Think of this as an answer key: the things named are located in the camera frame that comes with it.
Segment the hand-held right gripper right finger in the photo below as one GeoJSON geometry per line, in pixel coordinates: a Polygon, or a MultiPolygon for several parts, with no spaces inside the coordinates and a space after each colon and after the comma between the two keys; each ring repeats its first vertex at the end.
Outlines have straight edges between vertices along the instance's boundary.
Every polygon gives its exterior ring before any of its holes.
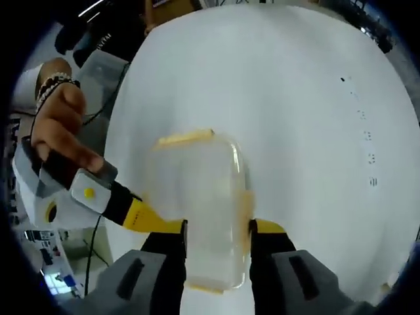
{"type": "Polygon", "coordinates": [[[249,222],[249,277],[256,314],[374,314],[339,288],[338,277],[306,250],[298,250],[278,224],[249,222]]]}

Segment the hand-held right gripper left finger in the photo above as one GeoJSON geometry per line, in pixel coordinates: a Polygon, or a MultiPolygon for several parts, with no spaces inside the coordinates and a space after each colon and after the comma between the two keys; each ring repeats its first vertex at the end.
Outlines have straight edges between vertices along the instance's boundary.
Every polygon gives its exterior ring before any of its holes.
{"type": "Polygon", "coordinates": [[[85,314],[180,314],[186,280],[187,221],[180,232],[151,233],[107,268],[84,298],[85,314]]]}

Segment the person's left hand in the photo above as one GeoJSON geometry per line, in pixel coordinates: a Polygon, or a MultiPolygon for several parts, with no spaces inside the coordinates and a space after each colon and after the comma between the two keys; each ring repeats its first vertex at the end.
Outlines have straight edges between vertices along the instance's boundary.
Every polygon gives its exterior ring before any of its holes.
{"type": "Polygon", "coordinates": [[[31,146],[42,161],[55,151],[77,166],[95,173],[104,160],[84,146],[76,135],[85,114],[86,101],[79,87],[71,83],[59,85],[46,99],[35,118],[31,146]]]}

